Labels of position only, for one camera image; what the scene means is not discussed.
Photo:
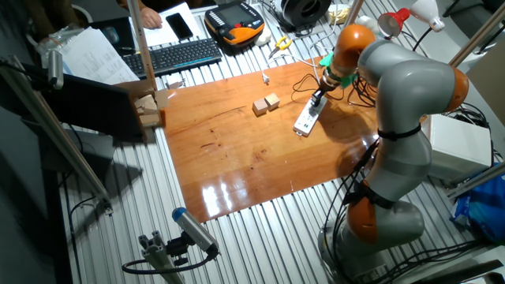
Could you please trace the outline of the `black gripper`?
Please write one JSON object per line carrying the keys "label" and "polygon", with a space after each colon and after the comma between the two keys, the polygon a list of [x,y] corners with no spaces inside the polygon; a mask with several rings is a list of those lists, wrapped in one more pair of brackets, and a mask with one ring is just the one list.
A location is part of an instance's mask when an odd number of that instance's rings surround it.
{"label": "black gripper", "polygon": [[338,81],[329,75],[322,75],[320,78],[320,83],[318,89],[315,91],[315,95],[312,95],[311,102],[313,107],[317,107],[320,104],[321,99],[324,94],[335,90],[338,87]]}

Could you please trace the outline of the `person's hand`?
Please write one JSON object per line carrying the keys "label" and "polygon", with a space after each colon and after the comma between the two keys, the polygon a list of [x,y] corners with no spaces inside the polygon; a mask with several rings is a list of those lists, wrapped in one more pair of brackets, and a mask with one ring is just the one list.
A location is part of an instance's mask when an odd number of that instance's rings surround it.
{"label": "person's hand", "polygon": [[143,26],[148,29],[157,29],[163,26],[161,16],[151,8],[144,7],[140,10]]}

